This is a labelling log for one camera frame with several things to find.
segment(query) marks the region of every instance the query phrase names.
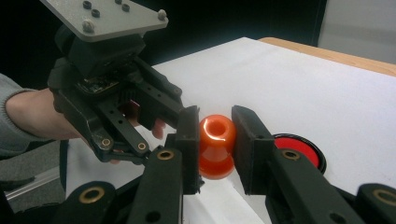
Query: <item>wooden table edge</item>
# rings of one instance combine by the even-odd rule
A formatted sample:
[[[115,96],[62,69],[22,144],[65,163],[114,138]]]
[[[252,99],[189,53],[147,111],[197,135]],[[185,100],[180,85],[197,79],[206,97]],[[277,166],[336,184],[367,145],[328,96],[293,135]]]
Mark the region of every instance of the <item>wooden table edge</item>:
[[[340,53],[328,49],[320,49],[304,44],[294,43],[288,40],[283,40],[274,37],[265,37],[259,39],[259,41],[279,46],[285,49],[291,49],[297,52],[305,53],[308,55],[316,56],[322,59],[330,60],[337,63],[343,63],[354,67],[370,70],[377,73],[396,77],[396,64],[383,63],[371,59],[361,58],[345,53]]]

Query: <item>wall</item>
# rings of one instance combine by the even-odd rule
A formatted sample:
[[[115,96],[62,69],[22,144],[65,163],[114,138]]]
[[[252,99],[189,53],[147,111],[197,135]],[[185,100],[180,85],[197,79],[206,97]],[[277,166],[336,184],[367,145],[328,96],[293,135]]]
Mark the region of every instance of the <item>wall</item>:
[[[396,63],[396,1],[328,0],[318,46]]]

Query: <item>white table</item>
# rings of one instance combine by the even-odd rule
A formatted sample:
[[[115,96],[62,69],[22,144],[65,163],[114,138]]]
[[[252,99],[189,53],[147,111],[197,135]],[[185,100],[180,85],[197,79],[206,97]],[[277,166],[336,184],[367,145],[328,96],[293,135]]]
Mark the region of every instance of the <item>white table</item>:
[[[200,107],[200,119],[230,118],[232,106],[241,105],[271,133],[309,139],[326,156],[325,177],[341,189],[356,194],[359,185],[374,182],[396,188],[396,77],[247,38],[154,68],[183,90],[184,106]],[[163,145],[141,133],[151,148]],[[79,141],[70,152],[67,194],[92,180],[119,187],[143,169],[101,163]],[[264,197],[243,195],[235,172],[185,197],[184,215],[185,223],[270,223]]]

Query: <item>orange rubber object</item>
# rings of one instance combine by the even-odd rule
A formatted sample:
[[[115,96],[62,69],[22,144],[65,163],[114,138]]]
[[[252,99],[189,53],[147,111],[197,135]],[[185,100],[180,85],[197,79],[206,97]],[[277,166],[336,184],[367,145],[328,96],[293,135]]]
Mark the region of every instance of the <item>orange rubber object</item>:
[[[207,179],[222,179],[233,171],[233,145],[236,130],[222,115],[211,115],[200,122],[199,171]]]

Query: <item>gray sleeve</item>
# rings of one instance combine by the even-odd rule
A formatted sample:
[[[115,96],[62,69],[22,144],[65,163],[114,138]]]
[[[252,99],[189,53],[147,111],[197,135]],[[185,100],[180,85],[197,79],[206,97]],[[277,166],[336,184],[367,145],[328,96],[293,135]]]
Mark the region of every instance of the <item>gray sleeve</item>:
[[[19,155],[26,150],[30,142],[47,140],[19,129],[7,114],[6,101],[24,91],[32,90],[23,89],[10,78],[0,74],[0,156]]]

